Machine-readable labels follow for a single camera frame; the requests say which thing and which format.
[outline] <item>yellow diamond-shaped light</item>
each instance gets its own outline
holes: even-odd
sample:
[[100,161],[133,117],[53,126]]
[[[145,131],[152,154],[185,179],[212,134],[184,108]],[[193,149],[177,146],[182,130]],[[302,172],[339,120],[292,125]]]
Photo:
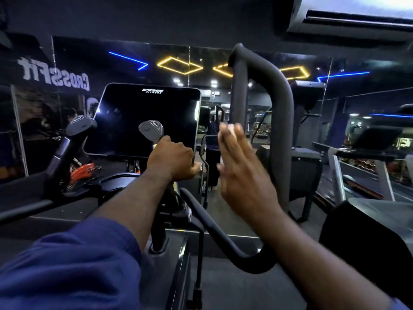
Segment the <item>yellow diamond-shaped light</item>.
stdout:
[[[218,72],[218,73],[220,73],[220,74],[222,74],[222,75],[224,75],[224,76],[232,77],[233,74],[231,74],[231,73],[229,73],[229,72],[225,72],[224,70],[222,70],[223,67],[227,67],[227,66],[228,66],[228,63],[222,64],[222,65],[218,65],[218,66],[214,66],[212,69],[213,69],[215,72]],[[289,81],[290,79],[305,79],[305,78],[310,77],[310,74],[307,72],[307,70],[306,70],[303,66],[293,66],[293,67],[280,68],[280,71],[281,71],[281,72],[285,72],[285,71],[291,71],[291,70],[294,70],[294,69],[300,70],[301,75],[296,76],[296,77],[287,77],[287,80],[288,80],[288,81]]]
[[[184,73],[184,72],[181,72],[181,71],[179,71],[179,70],[177,70],[177,69],[173,69],[173,68],[167,67],[166,64],[168,64],[168,62],[170,62],[170,61],[177,61],[177,62],[182,63],[182,64],[184,64],[184,65],[188,65],[189,67],[192,65],[192,66],[195,66],[196,68],[193,69],[193,70],[188,70],[188,72],[185,72],[185,73]],[[179,59],[177,59],[177,58],[175,58],[175,57],[167,57],[166,59],[158,62],[157,66],[162,67],[162,68],[164,68],[164,69],[167,69],[168,71],[181,74],[181,75],[188,75],[188,74],[190,74],[190,73],[198,72],[198,71],[204,69],[204,67],[202,67],[201,65],[198,65],[198,64],[195,64],[195,63],[192,63],[192,62],[185,62],[185,61],[179,60]]]

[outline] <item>black pants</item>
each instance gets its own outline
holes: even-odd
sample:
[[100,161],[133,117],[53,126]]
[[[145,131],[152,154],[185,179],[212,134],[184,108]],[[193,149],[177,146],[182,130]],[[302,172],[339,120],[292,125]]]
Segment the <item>black pants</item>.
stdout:
[[219,171],[216,168],[216,165],[221,162],[221,152],[207,149],[206,162],[209,165],[208,186],[216,186],[219,179]]

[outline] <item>screen bezel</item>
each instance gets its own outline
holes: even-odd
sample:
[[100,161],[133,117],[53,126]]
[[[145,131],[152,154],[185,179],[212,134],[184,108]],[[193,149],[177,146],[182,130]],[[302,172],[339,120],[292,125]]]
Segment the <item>screen bezel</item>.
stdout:
[[[197,105],[197,107],[198,107],[197,129],[196,129],[196,133],[195,133],[194,147],[192,148],[192,151],[195,153],[196,147],[197,147],[199,114],[200,114],[200,112],[201,112],[201,111],[200,111],[200,109],[201,109],[201,98],[202,98],[201,90],[199,90],[198,88],[192,88],[192,87],[180,87],[180,88],[177,88],[177,87],[171,87],[171,86],[152,86],[152,85],[132,84],[132,83],[130,83],[130,84],[128,84],[128,83],[108,83],[108,84],[105,86],[102,95],[100,96],[99,104],[97,105],[96,112],[95,112],[95,114],[93,115],[93,119],[95,119],[95,117],[96,117],[97,109],[99,109],[99,107],[100,107],[100,103],[102,102],[102,98],[103,98],[103,95],[105,94],[105,91],[106,91],[107,86],[113,85],[113,84],[116,84],[116,85],[128,85],[128,86],[133,85],[133,86],[141,86],[141,87],[150,86],[150,87],[159,87],[159,88],[196,89],[196,90],[198,90],[198,91],[199,91],[199,100],[197,100],[197,102],[199,102],[199,106]],[[88,137],[86,137],[86,139],[85,139],[85,141],[83,142],[83,145],[82,145],[82,151],[83,151],[85,154],[87,154],[87,155],[92,155],[92,156],[97,156],[97,157],[108,157],[108,158],[110,158],[111,160],[126,160],[126,159],[138,160],[138,159],[147,159],[147,157],[135,157],[135,156],[128,156],[128,155],[104,155],[104,154],[101,154],[101,153],[89,153],[89,152],[86,152],[86,151],[85,151],[85,144],[86,144],[86,141],[87,141],[87,140],[88,140]]]

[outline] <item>treadmill console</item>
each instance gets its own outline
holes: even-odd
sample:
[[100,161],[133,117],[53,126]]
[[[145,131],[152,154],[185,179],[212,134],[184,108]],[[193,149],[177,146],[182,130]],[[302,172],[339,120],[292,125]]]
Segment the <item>treadmill console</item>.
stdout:
[[94,117],[98,128],[83,149],[88,155],[147,158],[152,142],[138,126],[148,120],[161,122],[172,141],[195,149],[200,102],[196,88],[108,84]]

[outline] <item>blue led light strip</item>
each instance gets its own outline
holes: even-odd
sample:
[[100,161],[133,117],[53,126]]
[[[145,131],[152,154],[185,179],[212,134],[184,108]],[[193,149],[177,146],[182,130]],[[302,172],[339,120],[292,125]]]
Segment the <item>blue led light strip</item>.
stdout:
[[142,61],[138,61],[138,60],[132,59],[132,58],[130,58],[130,57],[125,57],[124,55],[120,55],[120,54],[117,54],[117,53],[114,53],[114,52],[111,52],[111,51],[109,51],[109,53],[110,53],[110,54],[113,54],[113,55],[116,55],[117,57],[123,57],[124,59],[131,60],[131,61],[134,61],[134,62],[138,62],[138,63],[143,64],[143,66],[138,67],[138,69],[137,69],[138,71],[140,71],[141,69],[144,69],[145,67],[147,67],[147,66],[149,65],[148,63],[145,63],[145,62],[142,62]]
[[388,116],[388,117],[405,117],[405,118],[407,118],[407,119],[413,119],[413,116],[411,116],[411,115],[377,114],[377,113],[370,113],[370,115]]
[[346,76],[356,76],[356,75],[365,75],[369,74],[370,72],[361,72],[361,73],[344,73],[344,74],[338,74],[338,75],[330,75],[330,76],[320,76],[317,77],[317,80],[319,83],[321,83],[322,78],[332,78],[332,77],[346,77]]

